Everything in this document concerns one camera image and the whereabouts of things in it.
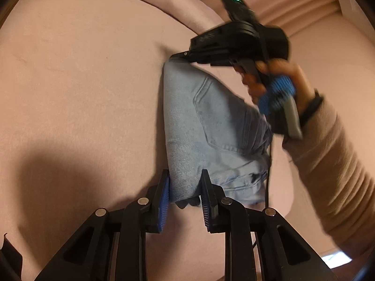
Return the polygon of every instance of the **beige sleeve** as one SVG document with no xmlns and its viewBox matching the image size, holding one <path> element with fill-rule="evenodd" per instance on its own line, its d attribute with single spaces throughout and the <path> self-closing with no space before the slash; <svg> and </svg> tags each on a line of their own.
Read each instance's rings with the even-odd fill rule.
<svg viewBox="0 0 375 281">
<path fill-rule="evenodd" d="M 375 246 L 374 179 L 358 160 L 336 111 L 324 100 L 303 127 L 284 139 L 324 230 L 351 258 Z"/>
</svg>

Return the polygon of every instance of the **black wristband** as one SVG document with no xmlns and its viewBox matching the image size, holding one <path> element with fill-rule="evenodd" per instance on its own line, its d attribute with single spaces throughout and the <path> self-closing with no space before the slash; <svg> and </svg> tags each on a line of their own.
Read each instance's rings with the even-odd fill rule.
<svg viewBox="0 0 375 281">
<path fill-rule="evenodd" d="M 311 116 L 319 109 L 323 102 L 323 97 L 319 95 L 318 91 L 315 90 L 315 98 L 310 102 L 309 106 L 300 116 L 300 126 L 301 128 L 308 122 Z"/>
</svg>

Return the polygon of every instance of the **bright window light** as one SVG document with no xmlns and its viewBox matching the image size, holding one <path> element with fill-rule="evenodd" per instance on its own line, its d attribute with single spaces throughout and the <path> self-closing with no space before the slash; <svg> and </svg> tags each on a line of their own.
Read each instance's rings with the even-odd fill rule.
<svg viewBox="0 0 375 281">
<path fill-rule="evenodd" d="M 322 260 L 330 269 L 347 264 L 351 261 L 351 259 L 341 251 L 322 257 Z"/>
</svg>

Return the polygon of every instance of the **light blue denim jeans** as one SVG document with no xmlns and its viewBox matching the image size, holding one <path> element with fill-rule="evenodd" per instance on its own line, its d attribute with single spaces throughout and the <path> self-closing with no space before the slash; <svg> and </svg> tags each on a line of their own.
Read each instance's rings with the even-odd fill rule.
<svg viewBox="0 0 375 281">
<path fill-rule="evenodd" d="M 256 109 L 216 78 L 186 61 L 167 61 L 164 128 L 171 202 L 200 195 L 202 169 L 245 206 L 264 200 L 258 192 L 267 177 L 272 132 Z"/>
</svg>

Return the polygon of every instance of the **denim fabric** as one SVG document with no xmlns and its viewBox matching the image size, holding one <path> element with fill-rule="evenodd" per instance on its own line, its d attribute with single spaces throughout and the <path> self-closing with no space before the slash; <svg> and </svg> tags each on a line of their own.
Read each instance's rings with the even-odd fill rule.
<svg viewBox="0 0 375 281">
<path fill-rule="evenodd" d="M 257 192 L 267 177 L 269 125 L 213 76 L 186 61 L 165 63 L 164 127 L 171 202 L 200 194 L 202 169 L 245 206 L 264 199 Z"/>
</svg>

